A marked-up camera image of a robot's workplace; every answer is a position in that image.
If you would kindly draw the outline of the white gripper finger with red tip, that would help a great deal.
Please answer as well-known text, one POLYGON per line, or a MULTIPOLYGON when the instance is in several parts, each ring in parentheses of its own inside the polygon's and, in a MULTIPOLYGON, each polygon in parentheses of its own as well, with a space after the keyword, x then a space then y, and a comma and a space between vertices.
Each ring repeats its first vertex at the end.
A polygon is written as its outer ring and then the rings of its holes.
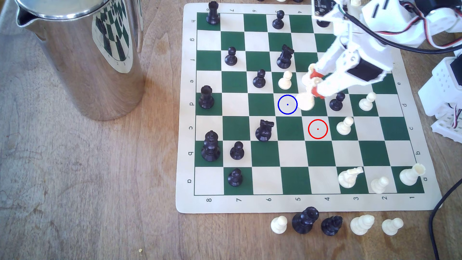
POLYGON ((329 73, 331 73, 330 76, 326 77, 323 82, 318 83, 315 87, 313 87, 314 97, 328 97, 342 91, 343 89, 356 85, 356 76, 347 72, 335 71, 334 69, 321 69, 319 71, 314 69, 313 78, 315 76, 321 77, 329 73))
POLYGON ((328 50, 324 53, 321 59, 315 63, 309 78, 321 78, 329 73, 329 79, 344 80, 346 79, 345 72, 336 70, 336 62, 347 49, 349 37, 337 37, 328 50))

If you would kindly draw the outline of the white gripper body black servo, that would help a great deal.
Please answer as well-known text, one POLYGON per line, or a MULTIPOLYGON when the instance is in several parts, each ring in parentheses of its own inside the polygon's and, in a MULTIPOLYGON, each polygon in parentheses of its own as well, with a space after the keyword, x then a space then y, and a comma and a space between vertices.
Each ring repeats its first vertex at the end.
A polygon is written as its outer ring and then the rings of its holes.
POLYGON ((336 73, 355 81, 381 81, 393 68, 391 47, 367 33, 339 35, 343 52, 336 60, 336 73))

